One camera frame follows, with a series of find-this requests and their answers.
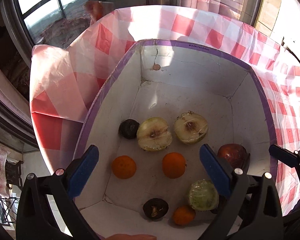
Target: checkered tablecloth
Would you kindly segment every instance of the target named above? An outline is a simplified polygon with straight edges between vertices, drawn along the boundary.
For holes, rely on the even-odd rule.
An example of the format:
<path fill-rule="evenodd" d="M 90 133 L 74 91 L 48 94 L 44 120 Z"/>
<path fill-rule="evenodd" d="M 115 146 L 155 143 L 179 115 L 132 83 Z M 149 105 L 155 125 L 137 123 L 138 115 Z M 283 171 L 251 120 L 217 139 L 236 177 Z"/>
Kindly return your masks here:
<path fill-rule="evenodd" d="M 33 50 L 30 108 L 50 172 L 73 158 L 86 114 L 106 78 L 135 41 L 188 41 L 219 49 L 252 66 L 267 97 L 278 145 L 300 149 L 300 64 L 253 27 L 211 12 L 173 6 L 122 8 L 85 30 L 67 50 Z M 300 198 L 295 169 L 278 164 L 283 214 Z"/>

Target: green apple wrapped in plastic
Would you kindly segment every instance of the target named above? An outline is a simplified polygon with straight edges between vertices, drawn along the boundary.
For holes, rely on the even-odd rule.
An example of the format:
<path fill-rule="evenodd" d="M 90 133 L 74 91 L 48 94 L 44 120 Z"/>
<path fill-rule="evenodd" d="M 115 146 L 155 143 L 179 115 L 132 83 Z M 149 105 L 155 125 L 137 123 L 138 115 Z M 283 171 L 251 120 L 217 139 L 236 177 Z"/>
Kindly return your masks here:
<path fill-rule="evenodd" d="M 191 184 L 188 201 L 194 210 L 208 211 L 218 206 L 219 194 L 210 180 L 198 180 Z"/>

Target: cut apple with plastic wrap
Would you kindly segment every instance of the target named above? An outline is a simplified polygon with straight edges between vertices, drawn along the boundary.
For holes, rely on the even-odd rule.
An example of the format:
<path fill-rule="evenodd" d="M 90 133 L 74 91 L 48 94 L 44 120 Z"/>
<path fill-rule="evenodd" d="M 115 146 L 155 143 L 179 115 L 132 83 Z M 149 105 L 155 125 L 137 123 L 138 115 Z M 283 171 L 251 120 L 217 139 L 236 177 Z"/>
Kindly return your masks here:
<path fill-rule="evenodd" d="M 167 149 L 172 142 L 169 125 L 161 117 L 145 120 L 137 131 L 138 144 L 145 151 L 159 151 Z"/>
<path fill-rule="evenodd" d="M 210 180 L 198 180 L 190 186 L 188 201 L 194 210 L 213 210 L 219 203 L 218 191 Z"/>
<path fill-rule="evenodd" d="M 207 120 L 194 112 L 181 114 L 174 122 L 178 139 L 185 144 L 194 144 L 203 139 L 208 132 Z"/>

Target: halved apple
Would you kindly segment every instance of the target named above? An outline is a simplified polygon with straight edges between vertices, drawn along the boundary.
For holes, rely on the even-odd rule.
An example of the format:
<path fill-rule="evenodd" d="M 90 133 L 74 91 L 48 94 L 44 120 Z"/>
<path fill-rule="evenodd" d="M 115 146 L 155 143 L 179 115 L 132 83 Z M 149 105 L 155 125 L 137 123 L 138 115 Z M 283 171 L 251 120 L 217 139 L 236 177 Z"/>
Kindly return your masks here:
<path fill-rule="evenodd" d="M 161 117 L 145 120 L 137 131 L 138 144 L 145 151 L 159 151 L 167 149 L 172 142 L 169 125 Z"/>
<path fill-rule="evenodd" d="M 203 139 L 208 132 L 207 120 L 194 112 L 182 113 L 174 122 L 178 139 L 185 144 L 194 144 Z"/>

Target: metal screw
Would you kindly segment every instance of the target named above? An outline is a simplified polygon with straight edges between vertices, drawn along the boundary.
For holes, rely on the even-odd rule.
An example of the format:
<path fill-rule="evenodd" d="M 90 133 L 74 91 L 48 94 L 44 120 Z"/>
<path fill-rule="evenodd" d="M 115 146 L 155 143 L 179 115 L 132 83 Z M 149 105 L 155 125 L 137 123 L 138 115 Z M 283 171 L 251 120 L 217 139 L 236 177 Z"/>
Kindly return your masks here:
<path fill-rule="evenodd" d="M 34 174 L 33 173 L 29 173 L 28 175 L 27 175 L 27 179 L 33 179 L 34 178 Z"/>
<path fill-rule="evenodd" d="M 271 175 L 271 173 L 266 172 L 266 173 L 265 173 L 265 177 L 266 177 L 267 179 L 271 179 L 271 178 L 272 178 L 272 175 Z"/>
<path fill-rule="evenodd" d="M 234 169 L 234 173 L 237 175 L 242 175 L 243 174 L 243 170 L 241 170 L 240 168 L 235 168 Z"/>
<path fill-rule="evenodd" d="M 57 176 L 60 176 L 60 175 L 62 175 L 62 174 L 64 174 L 65 173 L 65 170 L 64 169 L 58 169 L 58 170 L 56 170 L 56 175 Z"/>

